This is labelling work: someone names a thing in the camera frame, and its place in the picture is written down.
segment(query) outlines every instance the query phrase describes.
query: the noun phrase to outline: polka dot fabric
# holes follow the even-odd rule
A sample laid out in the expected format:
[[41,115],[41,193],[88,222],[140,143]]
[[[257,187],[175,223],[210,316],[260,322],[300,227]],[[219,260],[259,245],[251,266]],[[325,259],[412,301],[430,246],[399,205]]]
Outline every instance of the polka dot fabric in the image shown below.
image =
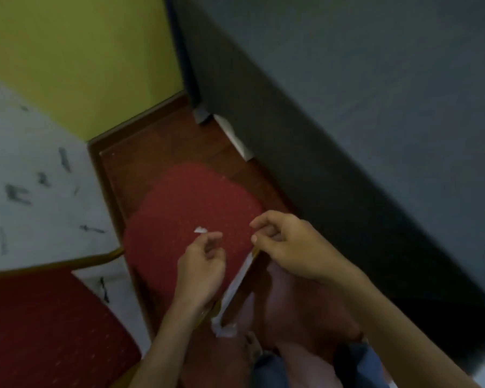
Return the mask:
[[106,388],[140,358],[71,272],[0,279],[0,388]]
[[167,309],[174,295],[177,261],[199,236],[194,230],[221,231],[226,251],[221,293],[252,249],[249,223],[261,212],[253,195],[204,165],[175,166],[158,179],[128,221],[126,259]]

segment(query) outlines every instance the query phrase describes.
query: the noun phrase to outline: red cushion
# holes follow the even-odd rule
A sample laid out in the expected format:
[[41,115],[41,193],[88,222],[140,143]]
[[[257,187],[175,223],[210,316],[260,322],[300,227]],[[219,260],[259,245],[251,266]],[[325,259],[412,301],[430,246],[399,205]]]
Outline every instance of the red cushion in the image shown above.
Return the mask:
[[140,358],[115,316],[70,272],[0,279],[0,387],[108,387]]
[[221,231],[227,260],[222,292],[252,249],[249,223],[261,212],[253,195],[206,166],[177,165],[157,180],[128,221],[126,259],[167,308],[174,295],[176,263],[199,236],[194,229]]

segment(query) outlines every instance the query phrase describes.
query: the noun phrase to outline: person's left hand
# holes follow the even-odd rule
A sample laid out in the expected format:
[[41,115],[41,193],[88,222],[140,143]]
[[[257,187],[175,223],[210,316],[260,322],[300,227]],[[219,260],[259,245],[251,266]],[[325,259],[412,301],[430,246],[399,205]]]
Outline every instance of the person's left hand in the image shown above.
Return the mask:
[[226,268],[224,249],[219,248],[223,234],[205,233],[191,243],[178,260],[178,280],[174,303],[199,313],[219,289]]

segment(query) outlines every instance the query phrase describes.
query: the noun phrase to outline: foot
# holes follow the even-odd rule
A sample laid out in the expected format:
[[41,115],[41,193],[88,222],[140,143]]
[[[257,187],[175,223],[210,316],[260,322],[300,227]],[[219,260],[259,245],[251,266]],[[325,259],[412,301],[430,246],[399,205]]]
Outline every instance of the foot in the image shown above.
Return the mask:
[[259,339],[255,336],[255,333],[250,331],[245,335],[245,350],[250,365],[253,365],[257,359],[262,355],[262,346],[259,343]]

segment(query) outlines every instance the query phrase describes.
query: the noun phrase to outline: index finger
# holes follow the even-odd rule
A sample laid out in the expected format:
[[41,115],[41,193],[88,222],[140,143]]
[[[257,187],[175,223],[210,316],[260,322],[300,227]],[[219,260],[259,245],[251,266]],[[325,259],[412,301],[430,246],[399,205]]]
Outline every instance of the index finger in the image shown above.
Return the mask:
[[212,241],[220,240],[223,237],[223,233],[220,231],[213,231],[212,233],[204,233],[201,234],[198,238],[194,240],[193,243],[190,245],[194,245],[200,247],[201,249],[205,249],[207,245]]
[[282,231],[282,226],[284,225],[287,215],[288,214],[280,211],[269,210],[253,219],[250,222],[250,226],[252,228],[261,228],[268,224],[272,224],[278,229],[278,231]]

